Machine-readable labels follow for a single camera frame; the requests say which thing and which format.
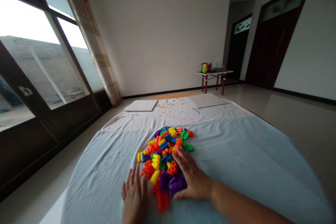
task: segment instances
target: hand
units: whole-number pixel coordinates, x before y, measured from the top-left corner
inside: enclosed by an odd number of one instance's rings
[[[187,181],[187,189],[174,195],[174,200],[194,199],[208,201],[211,197],[213,181],[202,172],[193,158],[182,148],[177,149],[180,157],[173,153],[173,157],[180,166]]]
[[[124,200],[122,224],[144,223],[147,213],[147,175],[142,177],[140,185],[139,163],[130,169],[128,177],[122,182],[121,195]]]

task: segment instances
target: toy bag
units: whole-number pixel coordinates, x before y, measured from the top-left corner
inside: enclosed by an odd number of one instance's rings
[[[205,74],[205,73],[207,73],[207,72],[210,72],[210,68],[211,68],[211,65],[212,65],[211,63],[205,63],[205,62],[204,62],[204,63],[202,63],[201,65],[202,65],[202,67],[201,67],[201,72],[202,72],[202,73]]]
[[[220,57],[218,55],[216,55],[214,57],[214,63],[211,66],[210,72],[224,72],[225,69],[223,67],[223,63],[222,63],[223,59],[221,60]]]

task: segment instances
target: black baseboard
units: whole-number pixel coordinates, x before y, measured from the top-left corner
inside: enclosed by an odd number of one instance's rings
[[[235,84],[241,84],[244,83],[244,81],[238,81],[236,83],[226,83],[225,86],[230,86],[230,85],[235,85]],[[215,88],[216,85],[208,85],[208,88]],[[202,87],[192,87],[188,89],[176,89],[176,90],[169,90],[169,91],[162,91],[162,92],[156,92],[156,93],[147,93],[147,94],[137,94],[133,96],[123,96],[123,99],[130,99],[130,98],[138,98],[138,97],[144,97],[144,96],[152,96],[152,95],[163,95],[167,93],[177,93],[177,92],[184,92],[184,91],[190,91],[190,90],[197,90],[197,89],[202,89]],[[218,90],[222,90],[222,86],[218,84]]]
[[[294,92],[294,91],[289,91],[289,90],[285,90],[285,89],[279,89],[279,88],[273,88],[274,91],[280,92],[280,93],[285,93],[285,94],[290,94],[293,96],[297,96],[297,97],[301,97],[301,98],[305,98],[305,99],[309,99],[309,100],[313,100],[313,101],[318,101],[321,103],[326,103],[326,104],[330,104],[330,105],[336,105],[336,101],[335,100],[331,100],[331,99],[327,99],[327,98],[322,98],[322,97],[318,97],[318,96],[313,96],[310,94],[303,94],[303,93],[298,93],[298,92]]]

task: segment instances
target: doorway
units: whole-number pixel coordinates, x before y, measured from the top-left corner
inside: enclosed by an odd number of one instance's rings
[[[305,0],[271,0],[261,7],[245,81],[273,89]]]
[[[253,8],[254,0],[230,0],[223,66],[233,73],[227,75],[227,84],[239,82]]]
[[[239,80],[242,71],[245,47],[249,35],[252,13],[232,25],[227,69],[232,70],[230,78]]]

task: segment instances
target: beige curtain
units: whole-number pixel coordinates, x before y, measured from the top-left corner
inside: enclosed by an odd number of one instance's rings
[[[112,72],[110,61],[106,55],[96,21],[93,17],[89,1],[68,0],[68,2],[97,67],[98,74],[103,82],[106,93],[110,98],[112,105],[117,106],[122,98]]]

